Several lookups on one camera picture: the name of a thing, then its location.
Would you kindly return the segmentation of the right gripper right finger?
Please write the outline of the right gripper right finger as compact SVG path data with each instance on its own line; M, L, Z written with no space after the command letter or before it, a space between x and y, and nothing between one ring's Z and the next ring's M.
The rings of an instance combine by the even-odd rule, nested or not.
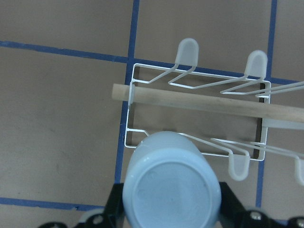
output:
M241 228L246 209L226 182L219 182L221 205L218 221L223 228Z

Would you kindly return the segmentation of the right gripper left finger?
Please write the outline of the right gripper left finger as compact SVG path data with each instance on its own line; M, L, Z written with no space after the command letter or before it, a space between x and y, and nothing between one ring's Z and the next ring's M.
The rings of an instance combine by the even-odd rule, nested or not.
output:
M123 187L123 183L116 183L111 189L103 212L104 228L122 228L124 226Z

